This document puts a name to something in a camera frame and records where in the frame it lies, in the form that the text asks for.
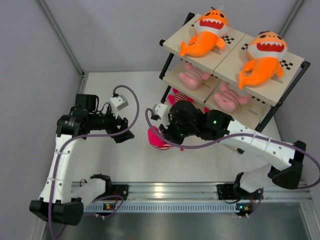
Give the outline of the pink striped plush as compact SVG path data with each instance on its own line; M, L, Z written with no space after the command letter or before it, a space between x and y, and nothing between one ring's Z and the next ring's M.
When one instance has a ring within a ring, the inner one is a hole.
M240 90L238 86L223 81L217 92L213 94L215 103L224 111L231 113L238 105L246 105L252 95Z
M180 72L178 76L189 89L195 90L201 85L203 80L209 79L211 73L187 62L184 71Z

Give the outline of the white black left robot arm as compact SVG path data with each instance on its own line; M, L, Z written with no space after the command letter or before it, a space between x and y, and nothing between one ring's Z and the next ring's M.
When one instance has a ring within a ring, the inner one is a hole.
M70 113L57 121L55 151L42 192L32 200L29 210L43 221L76 226L84 209L95 199L109 199L113 194L111 178L94 174L80 189L72 191L72 182L82 147L91 131L106 131L116 143L133 139L128 119L119 110L128 106L123 95L114 94L105 112L99 111L99 97L77 94Z

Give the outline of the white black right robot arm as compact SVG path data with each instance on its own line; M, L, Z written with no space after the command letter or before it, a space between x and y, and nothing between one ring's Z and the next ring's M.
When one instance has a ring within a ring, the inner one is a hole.
M189 136L205 141L217 141L262 158L266 165L249 172L240 172L233 192L240 199L272 185L287 190L298 188L306 144L302 141L276 141L257 132L220 110L202 110L191 102L180 100L172 106L157 104L154 114L161 120L159 131L176 145Z

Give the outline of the orange shark plush back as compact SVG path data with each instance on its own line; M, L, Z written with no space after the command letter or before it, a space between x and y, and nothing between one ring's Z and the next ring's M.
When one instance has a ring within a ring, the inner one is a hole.
M199 17L194 23L195 35L189 42L180 45L180 56L199 58L207 55L214 47L226 47L223 37L228 33L229 20L223 7L214 8Z

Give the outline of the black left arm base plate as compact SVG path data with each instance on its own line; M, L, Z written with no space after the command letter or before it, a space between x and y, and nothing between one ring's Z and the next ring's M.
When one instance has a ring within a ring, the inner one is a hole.
M113 184L109 190L107 190L107 196L118 195L121 196L124 200L127 199L129 194L129 185L128 184Z

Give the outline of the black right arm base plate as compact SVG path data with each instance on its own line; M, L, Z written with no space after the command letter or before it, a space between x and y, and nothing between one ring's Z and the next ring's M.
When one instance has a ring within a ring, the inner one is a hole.
M229 183L218 184L216 188L217 188L218 199L228 204L235 204L242 200L251 199L249 193L245 193L244 191L234 190L233 184L229 184Z

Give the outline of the white plush corner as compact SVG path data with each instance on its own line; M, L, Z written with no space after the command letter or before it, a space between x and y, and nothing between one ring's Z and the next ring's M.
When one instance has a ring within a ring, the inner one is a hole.
M160 134L161 136L163 136L163 134L159 131L159 129L152 125L151 127L149 127L148 131L147 131L147 137L148 137L148 141L150 143L151 146L153 146L154 148L158 149L158 150L169 150L171 148L174 148L174 146L172 146L171 144L168 144L166 142L164 142L162 139L160 139L156 134Z

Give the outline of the orange shark plush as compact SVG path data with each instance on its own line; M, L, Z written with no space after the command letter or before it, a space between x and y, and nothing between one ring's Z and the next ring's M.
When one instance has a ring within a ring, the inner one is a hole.
M195 35L189 42L180 45L180 56L199 58L207 55L214 47L226 47L223 37L228 33L229 20L223 7L214 8L199 17L194 23Z
M238 76L238 88L259 87L274 75L284 76L281 65L288 52L284 38L273 31L260 32L248 45L250 58Z

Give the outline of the orange shark plush front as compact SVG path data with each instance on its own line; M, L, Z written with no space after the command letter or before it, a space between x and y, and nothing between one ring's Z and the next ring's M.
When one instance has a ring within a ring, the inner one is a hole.
M284 76L281 65L288 52L284 38L273 31L260 32L248 45L250 58L238 76L238 88L259 87L274 75Z

